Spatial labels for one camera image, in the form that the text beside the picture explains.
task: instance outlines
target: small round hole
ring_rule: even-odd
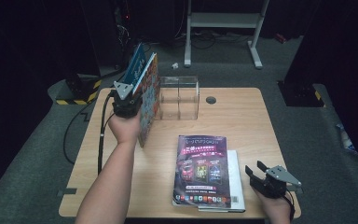
[[[206,103],[213,105],[214,103],[216,103],[216,98],[214,98],[213,96],[208,96],[206,98]]]

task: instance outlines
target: magazine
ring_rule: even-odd
[[[231,207],[224,136],[179,136],[173,202],[175,205]]]

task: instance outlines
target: black equipment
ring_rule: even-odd
[[[132,94],[133,85],[120,82],[114,83],[116,89],[113,91],[115,101],[112,103],[115,115],[129,119],[138,114],[142,104],[142,94],[140,92]]]
[[[286,183],[300,188],[301,182],[280,165],[268,168],[263,162],[257,161],[257,167],[266,173],[266,178],[260,179],[253,174],[253,171],[248,166],[245,166],[245,172],[250,177],[250,185],[267,198],[285,199],[290,205],[290,220],[292,220],[295,214],[295,206],[293,198],[290,202],[285,196],[286,191],[290,193]]]

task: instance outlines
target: yellow and black tape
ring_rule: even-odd
[[[98,89],[101,86],[101,82],[101,80],[98,80],[93,83],[92,86],[90,86],[87,90],[89,91],[89,93],[84,98],[76,98],[75,96],[72,96],[65,99],[56,99],[56,103],[58,105],[87,105],[91,103],[97,96]]]

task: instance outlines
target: wooden table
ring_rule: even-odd
[[[79,205],[97,177],[97,157],[103,102],[108,89],[100,91],[89,121],[76,164],[68,182],[75,194],[65,194],[60,207],[63,217],[75,217]],[[216,103],[205,99],[214,96]],[[112,109],[108,104],[107,114]],[[176,149],[179,134],[209,134],[227,137],[228,149],[236,149],[241,169],[246,203],[244,213],[204,213],[197,208],[172,205]],[[109,129],[105,132],[103,162],[116,145]],[[265,174],[256,167],[262,161],[267,166],[285,167],[281,150],[269,120],[269,113],[260,90],[255,88],[200,88],[200,110],[197,120],[155,120],[145,147],[135,149],[131,201],[128,217],[166,218],[265,218],[261,203],[249,185],[245,165],[255,175]],[[301,215],[296,195],[295,217]]]

